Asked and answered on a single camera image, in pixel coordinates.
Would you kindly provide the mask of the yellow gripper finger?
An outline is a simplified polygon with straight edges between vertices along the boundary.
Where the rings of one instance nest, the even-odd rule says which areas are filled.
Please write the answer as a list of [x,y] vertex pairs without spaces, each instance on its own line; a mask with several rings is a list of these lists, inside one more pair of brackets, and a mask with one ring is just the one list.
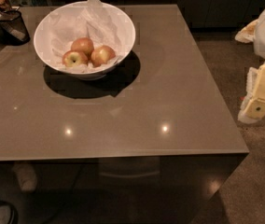
[[253,124],[265,117],[265,63],[251,67],[247,74],[246,96],[242,101],[238,120]]

